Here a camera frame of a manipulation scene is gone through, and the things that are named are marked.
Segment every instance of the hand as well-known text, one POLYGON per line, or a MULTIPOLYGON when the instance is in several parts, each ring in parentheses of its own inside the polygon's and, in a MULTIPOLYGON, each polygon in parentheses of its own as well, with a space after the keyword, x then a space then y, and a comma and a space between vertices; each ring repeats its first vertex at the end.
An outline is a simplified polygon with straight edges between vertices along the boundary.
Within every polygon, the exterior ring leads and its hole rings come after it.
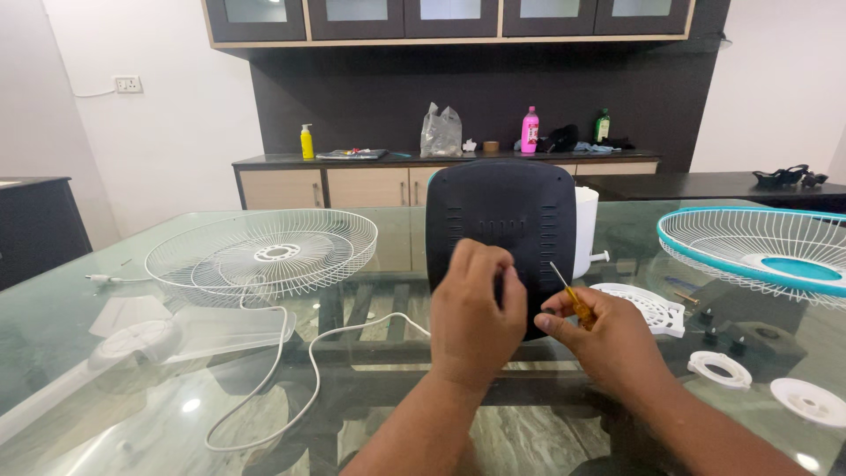
POLYGON ((565 291, 543 303, 541 309, 552 309, 555 315, 538 314, 535 325, 567 346, 601 388, 625 403, 631 397, 676 385, 649 325, 634 304, 589 288, 573 291, 597 317, 592 331, 564 320, 574 314, 565 291))
POLYGON ((459 241, 431 297, 431 373, 484 391, 526 331, 526 289, 514 257, 497 246, 459 241), (503 276, 503 307, 493 294, 503 276))

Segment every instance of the plastic bag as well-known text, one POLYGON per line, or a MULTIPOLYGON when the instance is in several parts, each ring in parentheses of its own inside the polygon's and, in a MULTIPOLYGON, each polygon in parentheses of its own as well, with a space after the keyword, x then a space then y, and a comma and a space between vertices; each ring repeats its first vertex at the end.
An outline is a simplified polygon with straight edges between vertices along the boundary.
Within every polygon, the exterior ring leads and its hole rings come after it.
POLYGON ((420 132, 420 156, 461 157, 461 119, 459 114, 447 107, 437 115, 437 105, 429 105, 429 113, 423 118, 420 132))

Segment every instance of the teal fan guard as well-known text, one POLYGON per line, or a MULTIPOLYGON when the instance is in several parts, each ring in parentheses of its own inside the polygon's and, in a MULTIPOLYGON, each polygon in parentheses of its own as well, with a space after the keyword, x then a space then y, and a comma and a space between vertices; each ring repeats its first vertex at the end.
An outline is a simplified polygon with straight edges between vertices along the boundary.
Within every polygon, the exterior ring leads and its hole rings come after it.
POLYGON ((658 220, 682 263, 775 296, 846 311, 846 215, 781 208, 682 208, 658 220))

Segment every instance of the pink bottle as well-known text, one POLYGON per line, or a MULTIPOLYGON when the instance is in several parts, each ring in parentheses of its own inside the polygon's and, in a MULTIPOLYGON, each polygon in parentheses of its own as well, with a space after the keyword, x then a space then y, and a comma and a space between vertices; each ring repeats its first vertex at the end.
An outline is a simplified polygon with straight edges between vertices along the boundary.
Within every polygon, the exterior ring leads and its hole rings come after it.
POLYGON ((537 148, 537 129, 541 121, 535 114, 535 106, 529 107, 529 113, 523 118, 523 135, 520 138, 521 152, 534 152, 537 148))

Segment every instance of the cabinet handle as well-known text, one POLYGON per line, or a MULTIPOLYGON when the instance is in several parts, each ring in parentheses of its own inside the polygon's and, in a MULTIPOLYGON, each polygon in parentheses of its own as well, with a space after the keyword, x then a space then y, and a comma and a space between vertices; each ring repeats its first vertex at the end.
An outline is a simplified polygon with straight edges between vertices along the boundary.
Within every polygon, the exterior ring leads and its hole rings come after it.
POLYGON ((320 199, 317 198, 317 191, 319 190, 317 183, 311 184, 311 190, 315 192, 315 207, 320 208, 320 199))

